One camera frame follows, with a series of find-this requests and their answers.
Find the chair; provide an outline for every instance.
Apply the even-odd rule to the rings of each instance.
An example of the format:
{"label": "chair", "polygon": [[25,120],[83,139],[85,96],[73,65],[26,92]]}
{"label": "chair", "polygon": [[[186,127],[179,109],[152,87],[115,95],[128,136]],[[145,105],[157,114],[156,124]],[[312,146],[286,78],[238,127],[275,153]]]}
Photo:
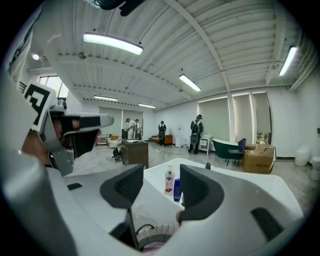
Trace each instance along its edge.
{"label": "chair", "polygon": [[238,142],[238,149],[228,149],[228,162],[226,165],[228,166],[230,158],[234,159],[234,162],[238,159],[238,164],[236,166],[239,166],[240,157],[243,155],[246,147],[247,139],[243,138]]}

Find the sofa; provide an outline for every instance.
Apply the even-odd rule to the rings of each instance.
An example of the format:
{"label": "sofa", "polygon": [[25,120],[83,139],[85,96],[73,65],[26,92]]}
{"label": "sofa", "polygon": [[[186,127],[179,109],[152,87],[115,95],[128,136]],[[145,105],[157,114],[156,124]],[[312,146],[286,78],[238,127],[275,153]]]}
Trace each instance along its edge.
{"label": "sofa", "polygon": [[[164,145],[172,144],[173,139],[174,139],[173,135],[171,134],[166,135],[164,138]],[[159,136],[158,135],[151,136],[151,141],[155,143],[159,143]]]}

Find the lotion bottle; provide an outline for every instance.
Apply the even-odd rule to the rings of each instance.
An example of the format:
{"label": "lotion bottle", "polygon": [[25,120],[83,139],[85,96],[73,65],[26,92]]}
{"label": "lotion bottle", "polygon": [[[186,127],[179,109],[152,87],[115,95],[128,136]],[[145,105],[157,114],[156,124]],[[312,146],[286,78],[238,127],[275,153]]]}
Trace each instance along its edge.
{"label": "lotion bottle", "polygon": [[174,194],[174,183],[175,183],[175,173],[171,169],[172,165],[169,165],[168,171],[165,173],[165,188],[164,194],[173,196]]}

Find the trash can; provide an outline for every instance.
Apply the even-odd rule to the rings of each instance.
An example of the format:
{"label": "trash can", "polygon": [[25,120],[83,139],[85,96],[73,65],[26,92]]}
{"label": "trash can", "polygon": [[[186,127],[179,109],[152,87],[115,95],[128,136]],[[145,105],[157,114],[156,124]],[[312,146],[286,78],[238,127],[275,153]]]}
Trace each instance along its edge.
{"label": "trash can", "polygon": [[307,164],[310,158],[310,148],[308,145],[303,145],[295,152],[294,164],[303,167]]}
{"label": "trash can", "polygon": [[320,180],[320,156],[314,157],[312,159],[311,180]]}

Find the floor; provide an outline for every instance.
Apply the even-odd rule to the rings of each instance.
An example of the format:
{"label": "floor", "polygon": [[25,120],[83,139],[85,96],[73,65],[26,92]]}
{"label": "floor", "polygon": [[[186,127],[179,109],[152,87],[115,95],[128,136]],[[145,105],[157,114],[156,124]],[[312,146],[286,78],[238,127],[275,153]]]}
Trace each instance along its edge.
{"label": "floor", "polygon": [[[98,145],[91,152],[82,155],[74,162],[72,175],[83,175],[102,172],[122,166],[122,161],[116,162],[111,158],[113,149],[107,145]],[[230,160],[226,166],[225,159],[218,157],[214,152],[206,154],[189,154],[186,147],[177,148],[174,145],[160,146],[149,142],[149,167],[159,165],[175,158],[184,158],[194,162],[206,164],[209,162],[219,168],[242,172],[241,167]],[[310,179],[311,167],[297,167],[293,160],[277,160],[271,175],[281,177],[289,186],[300,207],[307,215],[318,197],[320,183]]]}

